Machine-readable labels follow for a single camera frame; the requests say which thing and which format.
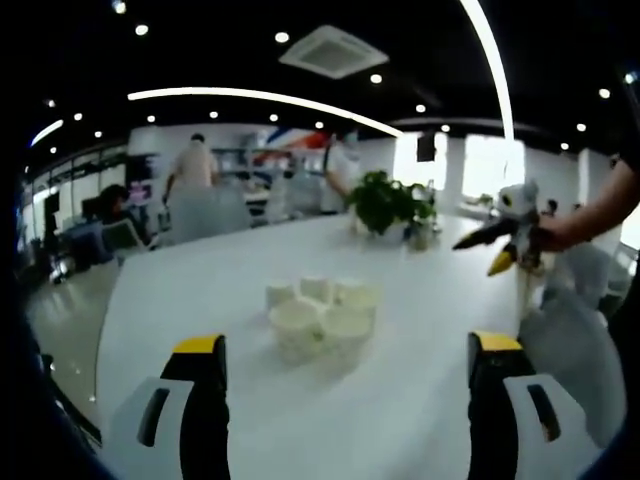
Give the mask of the person's right hand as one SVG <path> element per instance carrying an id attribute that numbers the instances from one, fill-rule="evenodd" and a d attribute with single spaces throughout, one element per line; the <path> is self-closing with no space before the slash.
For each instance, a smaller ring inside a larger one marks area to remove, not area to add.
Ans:
<path id="1" fill-rule="evenodd" d="M 531 233 L 531 241 L 545 252 L 562 252 L 592 239 L 589 226 L 579 211 L 564 217 L 542 215 Z"/>

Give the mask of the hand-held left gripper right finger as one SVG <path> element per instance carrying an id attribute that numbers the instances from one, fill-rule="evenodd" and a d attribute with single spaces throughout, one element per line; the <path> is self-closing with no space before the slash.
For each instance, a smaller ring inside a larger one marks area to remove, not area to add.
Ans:
<path id="1" fill-rule="evenodd" d="M 473 331 L 467 358 L 470 479 L 577 479 L 600 456 L 582 407 L 516 339 Z"/>

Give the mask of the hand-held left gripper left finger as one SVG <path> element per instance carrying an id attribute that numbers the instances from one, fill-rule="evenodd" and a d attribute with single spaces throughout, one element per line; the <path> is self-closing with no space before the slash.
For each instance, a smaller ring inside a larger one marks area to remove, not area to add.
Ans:
<path id="1" fill-rule="evenodd" d="M 174 347 L 112 417 L 107 465 L 119 479 L 228 479 L 226 339 Z"/>

